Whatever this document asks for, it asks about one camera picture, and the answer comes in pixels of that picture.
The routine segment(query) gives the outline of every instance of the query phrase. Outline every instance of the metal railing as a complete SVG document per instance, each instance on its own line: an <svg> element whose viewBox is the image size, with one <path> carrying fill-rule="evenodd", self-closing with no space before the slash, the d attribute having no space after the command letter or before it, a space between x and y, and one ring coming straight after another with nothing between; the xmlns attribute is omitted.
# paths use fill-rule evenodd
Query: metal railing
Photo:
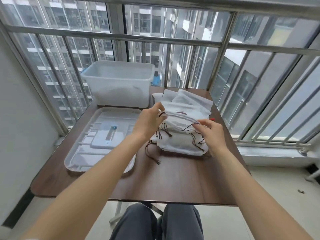
<svg viewBox="0 0 320 240"><path fill-rule="evenodd" d="M261 80L264 72L270 65L272 59L277 53L284 53L284 54L295 54L295 55L312 55L312 56L320 56L320 50L317 49L308 49L308 48L290 48L290 47L280 47L280 46L267 46L267 45L256 45L256 44L245 44L245 43L230 43L231 34L234 28L234 25L237 20L238 11L241 12L248 12L248 13L262 13L262 14L280 14L282 16L300 16L305 18L312 18L312 19L320 19L320 8L315 7L314 5L305 5L303 7L298 7L296 5L290 5L290 4L275 4L275 3L267 3L266 5L257 5L256 2L247 2L239 1L239 0L230 0L228 3L225 2L225 0L203 0L204 2L199 2L198 0L190 0L189 2L182 2L175 0L107 0L111 3L125 3L125 4L144 4L144 5L153 5L153 6L162 6L162 7L184 7L184 8L197 8L197 9L214 9L214 10L223 10L223 11L231 11L230 18L226 27L225 34L222 38L222 42L216 42L216 41L210 41L210 40L188 40L188 39L179 39L179 38L167 38L167 37L151 37L151 36L140 36L140 35L130 35L130 34L115 34L115 33L104 33L104 32L88 32L88 31L78 31L78 30L62 30L62 29L52 29L52 28L42 28L42 27L24 27L24 26L12 26L12 25L4 25L4 29L9 33L29 33L29 34L35 34L39 43L41 44L41 48L45 51L45 55L47 60L49 61L49 65L52 69L52 71L55 71L54 65L52 62L50 63L50 57L48 53L45 50L44 45L41 42L41 39L39 38L40 35L51 35L51 36L62 36L63 41L66 45L69 57L71 59L72 66L74 68L74 71L76 72L77 80L80 84L81 92L83 93L84 99L89 104L88 96L85 92L84 85L82 83L82 80L80 78L79 71L77 69L74 57L72 55L72 51L70 48L70 45L68 44L68 40L66 37L80 37L80 38L87 38L90 40L90 46L91 50L94 56L94 60L98 59L98 56L96 54L96 50L94 48L94 42L93 39L108 39L113 41L133 41L133 42L142 42L142 62L145 62L146 60L146 43L160 43L160 44L167 44L167 54L166 54L166 67L165 67L165 73L164 73L164 86L168 86L168 76L170 74L170 60L172 55L172 45L189 45L192 47L191 56L189 58L189 69L187 71L187 77L186 82L184 83L184 87L188 88L189 81L191 78L191 69L194 66L194 52L199 46L205 46L205 47L213 47L218 48L217 56L215 59L215 62L213 64L212 73L210 76L210 80L207 85L207 90L210 91L213 86L215 79L218 75L219 69L222 64L222 60L224 58L225 52L227 49L233 49L233 50L246 50L246 55L244 56L244 59L242 60L242 63L240 65L239 72L236 75L236 78L234 79L234 83L231 85L230 91L227 99L230 97L230 92L232 89L234 89L235 81L239 79L240 72L250 54L251 51L259 51L259 52L270 52L272 55L270 56L269 60L267 61L265 67L261 71L257 82L254 84L254 88L258 85L259 80ZM305 81L308 76L311 74L311 72L308 72L308 74L305 76L302 81L300 81L300 85ZM290 95L286 98L286 100L282 103L283 106L286 104L286 102L290 99ZM293 114L297 114L299 109L301 109L310 99L314 96L314 93L303 103L302 106L300 106L297 111L295 111ZM222 113L224 111L227 99L225 100L224 104L222 105ZM70 101L68 101L68 105L70 106L70 109L72 110L72 114L74 115L75 120L77 120L77 116L75 115L73 108L70 104ZM281 107L279 107L272 115L272 118L274 118L278 112L280 111ZM313 116L308 117L305 121L301 123L301 125L298 126L298 128L295 128L293 133L297 131L299 128L301 128L304 124L306 124ZM272 141L272 139L276 136L276 134L281 130L280 128L272 135L267 141L261 142L258 141L257 138L260 136L260 134L264 131L264 129L267 127L267 125L271 122L272 118L268 119L268 121L264 124L264 126L259 130L259 132L255 135L255 137L252 139L252 141L244 141L244 137L246 133L248 132L249 128L254 123L254 119L256 119L256 114L253 116L253 118L248 122L248 124L244 127L242 132L240 133L240 136L237 139L237 142L248 142L248 143L256 143L256 144L268 144L268 145L274 145L274 146L301 146L301 143L304 143L304 146L307 146L305 142L307 142L307 139L310 139L312 136L314 136L314 132L310 132L308 135L306 135L304 138L302 138L300 141L293 143L288 142L290 139L290 136L288 136L285 140L281 141L280 143L277 141ZM283 128L285 125L288 124L288 122L293 118L293 116L290 117L283 125L281 125L281 128ZM320 130L320 125L317 126L316 131L317 133Z"/></svg>

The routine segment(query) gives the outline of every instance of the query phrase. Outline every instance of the floor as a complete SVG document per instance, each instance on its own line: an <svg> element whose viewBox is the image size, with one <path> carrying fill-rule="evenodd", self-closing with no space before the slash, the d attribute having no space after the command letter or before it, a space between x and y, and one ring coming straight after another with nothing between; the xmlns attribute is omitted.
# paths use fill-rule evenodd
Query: floor
<svg viewBox="0 0 320 240"><path fill-rule="evenodd" d="M320 185L304 180L304 169L249 167L253 177L264 187L315 239L320 240ZM34 198L9 239L18 239L53 199ZM117 202L108 202L90 230L86 240L108 240ZM205 239L254 240L239 208L225 206L196 206Z"/></svg>

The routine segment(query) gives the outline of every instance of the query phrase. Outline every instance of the white wall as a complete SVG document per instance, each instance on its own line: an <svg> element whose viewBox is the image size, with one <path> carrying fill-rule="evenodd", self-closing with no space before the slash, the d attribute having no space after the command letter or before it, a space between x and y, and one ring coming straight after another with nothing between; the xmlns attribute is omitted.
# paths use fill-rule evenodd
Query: white wall
<svg viewBox="0 0 320 240"><path fill-rule="evenodd" d="M0 35L0 225L53 152L56 125Z"/></svg>

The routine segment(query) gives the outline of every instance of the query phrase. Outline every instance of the leg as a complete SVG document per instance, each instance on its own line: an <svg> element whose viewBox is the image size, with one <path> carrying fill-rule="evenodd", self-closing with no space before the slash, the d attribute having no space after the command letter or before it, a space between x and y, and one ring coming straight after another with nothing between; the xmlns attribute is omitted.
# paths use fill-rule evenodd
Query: leg
<svg viewBox="0 0 320 240"><path fill-rule="evenodd" d="M157 218L146 206L136 203L127 208L114 228L110 240L141 239L154 240Z"/></svg>
<svg viewBox="0 0 320 240"><path fill-rule="evenodd" d="M193 205L168 204L164 209L162 220L158 223L157 240L161 239L203 240L198 210Z"/></svg>

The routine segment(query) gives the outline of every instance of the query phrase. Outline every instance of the wooden table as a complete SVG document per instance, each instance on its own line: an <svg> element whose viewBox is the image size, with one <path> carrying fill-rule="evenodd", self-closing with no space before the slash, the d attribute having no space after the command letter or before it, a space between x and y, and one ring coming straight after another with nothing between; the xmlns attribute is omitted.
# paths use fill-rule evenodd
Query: wooden table
<svg viewBox="0 0 320 240"><path fill-rule="evenodd" d="M211 100L211 96L206 90L192 88L187 90ZM150 93L163 91L163 87L150 88ZM56 197L79 177L79 175L72 175L65 168L64 159L97 109L98 106L92 102L39 171L31 183L31 191L34 195ZM245 162L215 105L212 106L211 112L210 117L215 118L216 122L223 125L227 147L246 168ZM236 205L214 158L195 159L163 153L159 159L161 164L157 165L145 155L144 146L140 148L133 169L120 179L110 200Z"/></svg>

